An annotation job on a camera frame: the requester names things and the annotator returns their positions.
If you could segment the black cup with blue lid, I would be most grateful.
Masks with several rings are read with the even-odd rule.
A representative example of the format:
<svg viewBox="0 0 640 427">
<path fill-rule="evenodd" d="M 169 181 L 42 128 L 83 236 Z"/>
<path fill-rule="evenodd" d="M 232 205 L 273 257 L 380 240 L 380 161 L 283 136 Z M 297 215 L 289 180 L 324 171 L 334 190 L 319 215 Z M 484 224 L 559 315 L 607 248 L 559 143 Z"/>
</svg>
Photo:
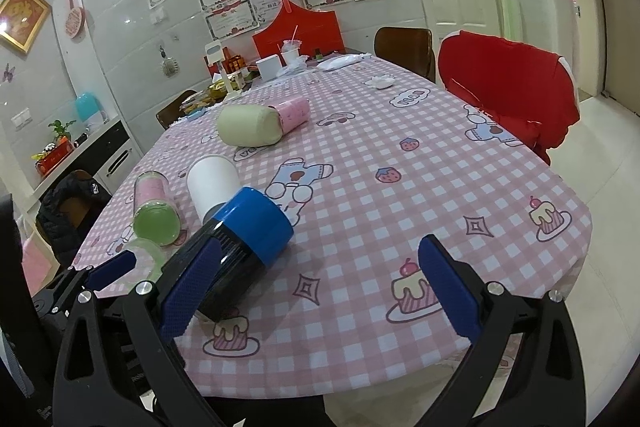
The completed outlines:
<svg viewBox="0 0 640 427">
<path fill-rule="evenodd" d="M 228 317 L 292 237 L 292 223 L 272 199 L 254 188 L 241 188 L 174 254 L 200 246 L 207 239 L 219 243 L 217 271 L 195 313 L 213 322 Z M 160 276 L 174 256 L 165 263 Z"/>
</svg>

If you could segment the pink checkered tablecloth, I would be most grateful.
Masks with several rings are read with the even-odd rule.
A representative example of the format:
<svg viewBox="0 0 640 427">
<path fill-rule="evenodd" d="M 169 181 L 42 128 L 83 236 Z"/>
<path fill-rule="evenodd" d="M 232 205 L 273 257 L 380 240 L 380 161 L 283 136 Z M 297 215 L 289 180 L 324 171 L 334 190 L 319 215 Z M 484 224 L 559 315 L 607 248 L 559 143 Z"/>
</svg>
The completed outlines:
<svg viewBox="0 0 640 427">
<path fill-rule="evenodd" d="M 364 84 L 384 75 L 393 87 Z M 276 145 L 224 144 L 208 113 L 166 130 L 137 165 L 166 176 L 186 235 L 200 226 L 186 175 L 207 155 L 231 159 L 293 225 L 229 321 L 194 320 L 178 339 L 201 393 L 326 395 L 463 351 L 416 265 L 427 234 L 516 295 L 572 288 L 591 239 L 588 207 L 526 146 L 470 139 L 469 105 L 377 57 L 267 83 L 245 102 L 293 96 L 308 98 L 310 118 Z"/>
</svg>

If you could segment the black jacket on chair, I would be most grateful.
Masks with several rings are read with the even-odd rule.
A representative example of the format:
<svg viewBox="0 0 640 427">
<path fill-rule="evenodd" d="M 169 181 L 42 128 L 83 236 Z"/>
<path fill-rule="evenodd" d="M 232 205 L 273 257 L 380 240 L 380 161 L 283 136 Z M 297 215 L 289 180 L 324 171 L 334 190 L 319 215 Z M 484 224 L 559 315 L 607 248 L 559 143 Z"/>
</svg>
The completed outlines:
<svg viewBox="0 0 640 427">
<path fill-rule="evenodd" d="M 111 194 L 84 170 L 75 170 L 40 198 L 36 228 L 61 269 L 74 261 L 80 246 Z"/>
</svg>

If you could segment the pink cup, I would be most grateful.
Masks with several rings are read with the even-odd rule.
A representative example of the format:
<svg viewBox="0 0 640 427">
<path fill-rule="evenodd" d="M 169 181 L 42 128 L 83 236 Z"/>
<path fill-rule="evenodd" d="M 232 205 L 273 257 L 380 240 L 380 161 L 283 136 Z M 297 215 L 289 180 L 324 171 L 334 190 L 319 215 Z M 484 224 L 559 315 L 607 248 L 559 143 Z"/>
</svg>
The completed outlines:
<svg viewBox="0 0 640 427">
<path fill-rule="evenodd" d="M 310 118 L 310 104 L 304 96 L 294 96 L 270 105 L 279 117 L 282 134 L 289 134 Z"/>
</svg>

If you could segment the blue humidifier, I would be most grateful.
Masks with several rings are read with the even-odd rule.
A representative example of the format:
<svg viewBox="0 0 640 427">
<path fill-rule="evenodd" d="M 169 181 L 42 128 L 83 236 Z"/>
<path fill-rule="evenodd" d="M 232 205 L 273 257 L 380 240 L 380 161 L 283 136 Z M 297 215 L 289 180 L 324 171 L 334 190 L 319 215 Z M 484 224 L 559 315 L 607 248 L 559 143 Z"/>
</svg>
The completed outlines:
<svg viewBox="0 0 640 427">
<path fill-rule="evenodd" d="M 91 132 L 107 122 L 107 115 L 100 101 L 90 92 L 78 95 L 75 101 L 77 114 Z"/>
</svg>

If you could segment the plastic drink cup with straw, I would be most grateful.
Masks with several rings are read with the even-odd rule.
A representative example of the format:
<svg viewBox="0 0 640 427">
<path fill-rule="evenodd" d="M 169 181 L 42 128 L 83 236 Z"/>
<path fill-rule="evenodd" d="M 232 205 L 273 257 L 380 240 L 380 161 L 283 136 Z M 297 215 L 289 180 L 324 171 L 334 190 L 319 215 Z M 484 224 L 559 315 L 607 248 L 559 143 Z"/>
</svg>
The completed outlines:
<svg viewBox="0 0 640 427">
<path fill-rule="evenodd" d="M 291 65 L 299 57 L 299 48 L 302 43 L 297 39 L 297 29 L 295 26 L 292 36 L 282 42 L 280 54 L 285 65 Z"/>
</svg>

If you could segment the small light green cup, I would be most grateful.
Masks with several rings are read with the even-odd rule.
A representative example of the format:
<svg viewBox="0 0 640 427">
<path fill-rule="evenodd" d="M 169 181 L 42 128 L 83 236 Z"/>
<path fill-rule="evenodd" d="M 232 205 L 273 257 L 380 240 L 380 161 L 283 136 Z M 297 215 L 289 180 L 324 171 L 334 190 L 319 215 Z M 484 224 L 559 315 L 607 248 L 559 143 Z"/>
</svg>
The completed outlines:
<svg viewBox="0 0 640 427">
<path fill-rule="evenodd" d="M 136 265 L 126 274 L 127 279 L 134 283 L 143 280 L 156 282 L 167 260 L 165 251 L 149 239 L 137 237 L 131 239 L 125 248 L 136 256 Z"/>
</svg>

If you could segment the potted plant red pot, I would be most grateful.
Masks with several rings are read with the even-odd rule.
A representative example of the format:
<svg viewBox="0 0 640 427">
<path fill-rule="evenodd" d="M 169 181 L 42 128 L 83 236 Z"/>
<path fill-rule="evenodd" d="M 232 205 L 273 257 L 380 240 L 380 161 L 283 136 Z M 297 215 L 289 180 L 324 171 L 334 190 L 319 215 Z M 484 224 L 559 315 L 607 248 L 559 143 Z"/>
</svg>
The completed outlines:
<svg viewBox="0 0 640 427">
<path fill-rule="evenodd" d="M 76 120 L 62 121 L 55 119 L 48 127 L 52 133 L 52 140 L 49 141 L 40 152 L 32 155 L 36 171 L 41 178 L 45 178 L 61 161 L 73 152 L 75 145 L 70 127 Z"/>
</svg>

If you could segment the red covered chair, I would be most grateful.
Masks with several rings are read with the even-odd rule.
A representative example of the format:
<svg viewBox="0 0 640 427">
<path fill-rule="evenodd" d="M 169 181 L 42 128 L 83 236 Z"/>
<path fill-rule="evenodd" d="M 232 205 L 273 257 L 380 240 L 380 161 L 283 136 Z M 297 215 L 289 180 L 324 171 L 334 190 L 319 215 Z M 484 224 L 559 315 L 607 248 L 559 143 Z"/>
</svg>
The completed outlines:
<svg viewBox="0 0 640 427">
<path fill-rule="evenodd" d="M 577 87 L 559 54 L 505 38 L 455 31 L 442 40 L 438 70 L 471 109 L 475 141 L 525 145 L 546 164 L 579 121 Z"/>
</svg>

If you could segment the brown wooden chair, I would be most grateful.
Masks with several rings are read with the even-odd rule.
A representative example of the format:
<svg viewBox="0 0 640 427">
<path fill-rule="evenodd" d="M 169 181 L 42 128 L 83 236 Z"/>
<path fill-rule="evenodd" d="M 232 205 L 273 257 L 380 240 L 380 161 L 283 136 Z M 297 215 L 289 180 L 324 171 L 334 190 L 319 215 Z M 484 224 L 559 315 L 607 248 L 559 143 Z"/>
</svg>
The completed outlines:
<svg viewBox="0 0 640 427">
<path fill-rule="evenodd" d="M 426 28 L 380 28 L 374 37 L 374 54 L 431 82 L 436 81 L 433 37 Z"/>
</svg>

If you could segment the dark chair at wall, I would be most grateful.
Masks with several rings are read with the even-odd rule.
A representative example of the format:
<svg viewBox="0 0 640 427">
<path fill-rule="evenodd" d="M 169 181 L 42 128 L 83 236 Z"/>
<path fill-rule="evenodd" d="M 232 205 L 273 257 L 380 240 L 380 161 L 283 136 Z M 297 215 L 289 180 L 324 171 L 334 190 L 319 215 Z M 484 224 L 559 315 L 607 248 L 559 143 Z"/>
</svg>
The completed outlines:
<svg viewBox="0 0 640 427">
<path fill-rule="evenodd" d="M 171 124 L 184 116 L 181 104 L 186 101 L 187 98 L 194 95 L 194 90 L 186 90 L 179 94 L 174 101 L 171 101 L 168 105 L 162 108 L 157 114 L 156 119 L 158 123 L 164 128 L 168 129 Z"/>
</svg>

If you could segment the red gift bag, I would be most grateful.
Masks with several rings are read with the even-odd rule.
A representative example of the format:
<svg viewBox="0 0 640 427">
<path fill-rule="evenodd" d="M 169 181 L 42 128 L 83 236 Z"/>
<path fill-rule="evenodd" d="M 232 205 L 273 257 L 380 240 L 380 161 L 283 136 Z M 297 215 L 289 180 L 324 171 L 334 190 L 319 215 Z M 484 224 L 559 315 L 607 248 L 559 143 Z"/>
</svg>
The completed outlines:
<svg viewBox="0 0 640 427">
<path fill-rule="evenodd" d="M 298 40 L 300 54 L 314 57 L 346 49 L 334 11 L 313 11 L 284 0 L 271 23 L 253 36 L 260 57 L 281 54 L 285 40 Z"/>
</svg>

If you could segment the white box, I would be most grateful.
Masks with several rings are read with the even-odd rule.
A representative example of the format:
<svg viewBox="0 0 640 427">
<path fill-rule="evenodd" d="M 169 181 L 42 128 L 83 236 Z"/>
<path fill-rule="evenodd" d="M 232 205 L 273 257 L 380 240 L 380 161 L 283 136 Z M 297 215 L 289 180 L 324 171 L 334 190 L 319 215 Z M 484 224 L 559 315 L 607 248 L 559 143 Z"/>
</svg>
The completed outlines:
<svg viewBox="0 0 640 427">
<path fill-rule="evenodd" d="M 262 81 L 270 81 L 276 79 L 282 68 L 280 56 L 278 54 L 272 54 L 264 58 L 260 58 L 256 62 L 256 66 Z"/>
</svg>

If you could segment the white crumpled tissue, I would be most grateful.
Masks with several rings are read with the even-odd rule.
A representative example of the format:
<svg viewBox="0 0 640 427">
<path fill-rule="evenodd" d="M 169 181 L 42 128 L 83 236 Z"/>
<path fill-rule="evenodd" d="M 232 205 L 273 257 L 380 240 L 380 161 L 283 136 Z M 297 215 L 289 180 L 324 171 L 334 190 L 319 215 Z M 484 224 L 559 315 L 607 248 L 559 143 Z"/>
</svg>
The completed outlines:
<svg viewBox="0 0 640 427">
<path fill-rule="evenodd" d="M 393 87 L 395 78 L 390 75 L 373 76 L 369 80 L 366 80 L 364 84 L 371 89 L 382 91 Z"/>
</svg>

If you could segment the red round hanging ornament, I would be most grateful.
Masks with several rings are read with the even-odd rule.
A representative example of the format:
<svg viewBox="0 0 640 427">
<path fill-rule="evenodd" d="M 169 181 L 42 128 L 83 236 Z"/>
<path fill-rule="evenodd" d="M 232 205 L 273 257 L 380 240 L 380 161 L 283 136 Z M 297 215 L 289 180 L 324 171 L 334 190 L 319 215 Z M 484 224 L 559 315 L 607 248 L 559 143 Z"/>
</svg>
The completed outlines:
<svg viewBox="0 0 640 427">
<path fill-rule="evenodd" d="M 75 39 L 79 36 L 85 25 L 85 11 L 75 0 L 67 0 L 68 10 L 64 29 L 66 36 Z"/>
</svg>

